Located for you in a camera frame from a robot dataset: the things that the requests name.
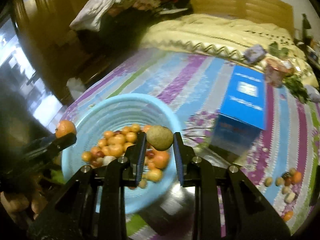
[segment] black bottle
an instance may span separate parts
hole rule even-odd
[[[302,41],[305,45],[310,46],[312,35],[311,35],[311,25],[307,19],[306,14],[302,14]]]

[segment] person's hand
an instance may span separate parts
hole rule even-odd
[[[33,219],[36,219],[47,204],[47,200],[39,191],[34,191],[29,198],[22,193],[1,192],[0,199],[8,215],[21,228],[28,227],[32,222],[32,219],[24,212],[30,205],[34,212]]]

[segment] pile of clothes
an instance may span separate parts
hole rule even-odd
[[[190,0],[89,0],[77,17],[71,22],[70,28],[99,32],[104,14],[116,17],[123,11],[134,8],[151,11],[154,15],[163,11],[189,7]]]

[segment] metal screw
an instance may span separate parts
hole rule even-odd
[[[232,173],[236,173],[236,172],[238,172],[239,171],[239,169],[236,167],[236,166],[230,166],[229,167],[229,170],[232,172]]]
[[[84,166],[81,167],[80,170],[81,170],[83,173],[86,173],[86,172],[88,172],[88,171],[91,170],[91,167],[90,167],[90,165],[84,165]]]
[[[192,162],[193,163],[200,163],[202,161],[202,159],[201,159],[201,157],[199,157],[199,156],[196,156],[196,157],[193,157],[192,158]]]
[[[121,156],[119,159],[118,159],[118,162],[120,163],[126,163],[128,161],[128,158],[126,156]]]

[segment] small fruit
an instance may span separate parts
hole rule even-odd
[[[153,163],[153,162],[148,162],[148,169],[151,171],[151,170],[154,170],[156,169],[156,165]]]
[[[90,164],[94,167],[94,168],[98,168],[100,166],[102,166],[103,164],[103,158],[98,158],[94,161],[91,161]]]
[[[126,135],[129,132],[131,132],[131,128],[129,126],[125,126],[122,128],[121,134]]]
[[[60,121],[56,128],[56,137],[60,138],[68,133],[77,134],[76,126],[69,120]]]
[[[105,155],[104,155],[104,153],[102,151],[98,151],[98,152],[96,152],[94,154],[94,156],[97,157],[97,158],[103,158]]]
[[[287,177],[285,180],[284,180],[284,185],[285,186],[290,186],[292,182],[292,178],[291,177]]]
[[[126,134],[125,139],[127,142],[134,143],[137,140],[138,136],[135,132],[129,132]]]
[[[98,141],[98,146],[99,146],[100,148],[105,147],[107,144],[108,144],[108,140],[105,139],[105,138],[100,139],[100,140]]]
[[[273,182],[273,179],[271,177],[268,177],[268,178],[265,179],[264,185],[266,187],[270,187],[272,185],[272,182]]]
[[[106,138],[108,140],[109,138],[114,136],[114,133],[113,133],[113,131],[105,131],[103,133],[103,136],[104,136],[104,138]]]
[[[123,134],[117,134],[114,137],[114,144],[124,144],[125,143],[125,137]]]
[[[170,155],[167,152],[154,151],[154,157],[150,159],[150,162],[153,162],[158,169],[164,169],[169,162]]]
[[[116,144],[116,143],[115,143],[115,137],[110,137],[110,138],[108,139],[108,145],[112,145],[112,144]]]
[[[292,176],[292,184],[298,184],[301,181],[302,174],[301,172],[297,171],[293,176]]]
[[[109,156],[109,155],[110,155],[110,154],[109,154],[109,147],[108,147],[108,146],[103,147],[103,148],[101,149],[101,151],[103,152],[103,154],[104,154],[105,156]]]
[[[295,197],[296,194],[294,192],[290,192],[285,196],[284,201],[289,204],[295,199]]]
[[[148,181],[146,179],[142,179],[138,185],[140,188],[145,188],[147,186]]]
[[[134,144],[131,143],[131,142],[125,143],[125,144],[123,145],[123,150],[124,150],[124,152],[126,152],[126,151],[127,151],[127,148],[128,148],[129,146],[132,146],[132,145],[134,145]]]
[[[100,147],[98,146],[93,146],[90,150],[90,152],[95,155],[97,152],[101,151]]]
[[[138,125],[137,123],[133,123],[130,127],[132,132],[139,132],[140,131],[140,125]]]
[[[146,151],[146,157],[152,159],[155,156],[153,151]]]
[[[288,194],[289,192],[291,192],[290,187],[288,187],[288,186],[282,187],[282,194],[283,195]]]
[[[151,127],[151,125],[146,124],[146,125],[143,127],[142,131],[145,132],[145,133],[147,133],[148,130],[150,129],[150,127]]]
[[[109,154],[116,158],[120,157],[123,154],[123,145],[121,144],[112,144],[109,145]]]
[[[289,174],[290,174],[291,177],[292,177],[296,172],[297,172],[297,170],[296,170],[295,168],[291,168],[291,169],[289,170]]]
[[[158,182],[162,179],[162,171],[159,169],[153,169],[151,171],[148,171],[146,176],[147,176],[147,180]]]
[[[166,151],[173,143],[173,133],[166,127],[155,125],[148,130],[147,141],[157,151]]]
[[[91,159],[92,159],[92,154],[91,152],[83,152],[82,155],[81,155],[81,158],[84,162],[90,162]]]
[[[293,211],[289,211],[286,214],[284,214],[283,216],[283,220],[285,222],[289,221],[291,218],[293,217]]]
[[[284,185],[284,179],[281,178],[281,177],[278,177],[278,178],[276,179],[276,186],[279,187],[279,186],[281,186],[281,185]]]

